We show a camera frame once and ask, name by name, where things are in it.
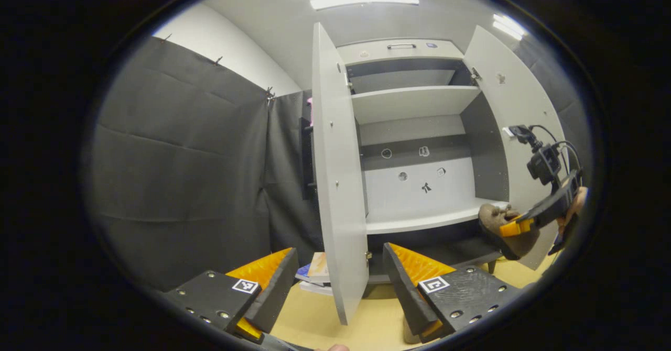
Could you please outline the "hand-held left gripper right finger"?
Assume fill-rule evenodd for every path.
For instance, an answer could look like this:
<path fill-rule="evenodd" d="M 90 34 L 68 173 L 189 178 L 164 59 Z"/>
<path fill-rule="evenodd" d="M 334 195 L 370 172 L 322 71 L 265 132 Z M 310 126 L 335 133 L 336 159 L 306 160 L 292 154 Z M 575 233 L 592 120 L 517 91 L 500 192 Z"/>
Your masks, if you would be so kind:
<path fill-rule="evenodd" d="M 383 246 L 383 265 L 404 313 L 411 344 L 451 336 L 491 317 L 521 290 L 475 266 L 450 267 L 396 244 Z"/>

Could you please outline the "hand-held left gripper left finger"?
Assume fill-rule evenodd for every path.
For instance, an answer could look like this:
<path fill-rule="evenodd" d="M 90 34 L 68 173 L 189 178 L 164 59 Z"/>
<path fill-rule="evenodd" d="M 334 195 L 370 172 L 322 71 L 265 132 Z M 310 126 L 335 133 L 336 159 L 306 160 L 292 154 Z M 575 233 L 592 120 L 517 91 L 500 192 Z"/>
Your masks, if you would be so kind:
<path fill-rule="evenodd" d="M 286 248 L 229 272 L 206 270 L 166 291 L 165 298 L 221 332 L 261 344 L 278 320 L 298 268 L 297 250 Z"/>

